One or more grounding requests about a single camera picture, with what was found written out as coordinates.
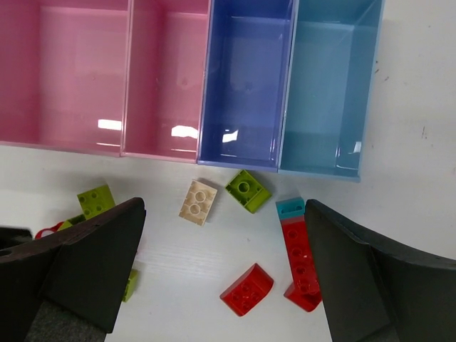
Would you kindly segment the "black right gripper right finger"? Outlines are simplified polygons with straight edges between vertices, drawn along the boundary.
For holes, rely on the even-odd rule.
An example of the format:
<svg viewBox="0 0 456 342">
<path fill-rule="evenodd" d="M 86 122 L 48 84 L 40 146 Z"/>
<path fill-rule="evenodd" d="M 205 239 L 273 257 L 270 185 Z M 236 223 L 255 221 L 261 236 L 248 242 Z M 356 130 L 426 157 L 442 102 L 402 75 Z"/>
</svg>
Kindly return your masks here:
<svg viewBox="0 0 456 342">
<path fill-rule="evenodd" d="M 333 341 L 454 341 L 455 260 L 310 199 L 305 219 Z"/>
</svg>

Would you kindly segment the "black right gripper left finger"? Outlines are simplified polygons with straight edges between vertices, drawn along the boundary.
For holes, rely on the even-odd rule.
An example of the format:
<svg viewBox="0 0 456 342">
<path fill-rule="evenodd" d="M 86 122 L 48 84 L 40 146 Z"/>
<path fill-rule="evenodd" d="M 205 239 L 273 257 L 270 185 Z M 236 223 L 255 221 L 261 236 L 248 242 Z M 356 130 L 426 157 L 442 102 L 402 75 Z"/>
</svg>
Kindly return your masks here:
<svg viewBox="0 0 456 342">
<path fill-rule="evenodd" d="M 1 228 L 1 340 L 104 341 L 113 332 L 145 223 L 134 197 L 34 239 Z"/>
</svg>

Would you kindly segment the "small green lego brick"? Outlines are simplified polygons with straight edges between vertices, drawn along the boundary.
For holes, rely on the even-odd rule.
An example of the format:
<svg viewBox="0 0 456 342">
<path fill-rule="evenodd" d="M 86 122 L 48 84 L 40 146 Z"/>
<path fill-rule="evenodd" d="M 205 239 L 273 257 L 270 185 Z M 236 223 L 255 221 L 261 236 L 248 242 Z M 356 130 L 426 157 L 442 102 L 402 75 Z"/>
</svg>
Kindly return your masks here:
<svg viewBox="0 0 456 342">
<path fill-rule="evenodd" d="M 127 285 L 125 287 L 125 291 L 123 294 L 123 302 L 127 302 L 133 295 L 135 288 L 136 288 L 137 281 L 138 281 L 138 277 L 139 277 L 139 271 L 136 269 L 131 269 L 129 277 L 128 277 L 128 282 L 127 282 Z"/>
</svg>

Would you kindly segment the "red flower lego piece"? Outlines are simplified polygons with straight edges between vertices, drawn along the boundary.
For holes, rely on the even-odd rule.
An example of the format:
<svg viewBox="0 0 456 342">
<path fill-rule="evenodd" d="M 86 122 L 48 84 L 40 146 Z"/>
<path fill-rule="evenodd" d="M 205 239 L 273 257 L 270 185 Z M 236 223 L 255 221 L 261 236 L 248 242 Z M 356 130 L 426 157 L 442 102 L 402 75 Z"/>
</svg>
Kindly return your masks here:
<svg viewBox="0 0 456 342">
<path fill-rule="evenodd" d="M 63 222 L 59 222 L 58 224 L 56 224 L 53 227 L 41 229 L 40 231 L 38 231 L 36 233 L 34 239 L 41 239 L 42 237 L 46 237 L 46 236 L 49 236 L 49 235 L 57 232 L 60 229 L 62 224 L 63 224 Z"/>
</svg>

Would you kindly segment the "long red lego brick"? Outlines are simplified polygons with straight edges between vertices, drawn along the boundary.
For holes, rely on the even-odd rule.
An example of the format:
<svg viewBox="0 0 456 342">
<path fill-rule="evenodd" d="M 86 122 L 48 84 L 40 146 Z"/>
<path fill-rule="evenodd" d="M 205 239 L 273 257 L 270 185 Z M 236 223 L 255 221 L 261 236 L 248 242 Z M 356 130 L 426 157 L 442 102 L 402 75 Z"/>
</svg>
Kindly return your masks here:
<svg viewBox="0 0 456 342">
<path fill-rule="evenodd" d="M 320 292 L 304 216 L 281 220 L 293 283 L 300 294 Z"/>
</svg>

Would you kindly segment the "teal lego brick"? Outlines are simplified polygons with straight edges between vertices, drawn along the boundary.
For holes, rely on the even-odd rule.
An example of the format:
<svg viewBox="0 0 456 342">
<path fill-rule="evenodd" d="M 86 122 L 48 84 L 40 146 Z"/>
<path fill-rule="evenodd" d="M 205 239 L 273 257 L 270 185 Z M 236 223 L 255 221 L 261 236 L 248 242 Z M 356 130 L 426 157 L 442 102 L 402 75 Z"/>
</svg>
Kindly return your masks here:
<svg viewBox="0 0 456 342">
<path fill-rule="evenodd" d="M 295 197 L 276 202 L 276 210 L 280 220 L 304 216 L 305 201 L 302 197 Z"/>
</svg>

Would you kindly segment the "red curved lego brick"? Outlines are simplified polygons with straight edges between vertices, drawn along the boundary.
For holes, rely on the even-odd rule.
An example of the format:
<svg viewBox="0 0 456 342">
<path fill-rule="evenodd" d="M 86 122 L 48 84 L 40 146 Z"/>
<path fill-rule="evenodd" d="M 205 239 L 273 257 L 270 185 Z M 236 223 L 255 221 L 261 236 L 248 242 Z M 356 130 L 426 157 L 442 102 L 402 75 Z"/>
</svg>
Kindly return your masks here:
<svg viewBox="0 0 456 342">
<path fill-rule="evenodd" d="M 249 313 L 271 291 L 274 280 L 257 264 L 247 269 L 219 298 L 239 317 Z"/>
</svg>

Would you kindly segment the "beige lego brick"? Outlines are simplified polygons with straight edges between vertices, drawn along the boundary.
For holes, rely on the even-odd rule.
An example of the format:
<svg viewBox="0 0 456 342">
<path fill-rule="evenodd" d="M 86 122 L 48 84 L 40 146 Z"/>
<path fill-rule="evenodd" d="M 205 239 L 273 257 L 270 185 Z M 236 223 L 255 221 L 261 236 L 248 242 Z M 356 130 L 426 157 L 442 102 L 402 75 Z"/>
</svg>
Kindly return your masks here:
<svg viewBox="0 0 456 342">
<path fill-rule="evenodd" d="M 202 227 L 216 195 L 217 189 L 193 180 L 180 209 L 179 217 Z"/>
</svg>

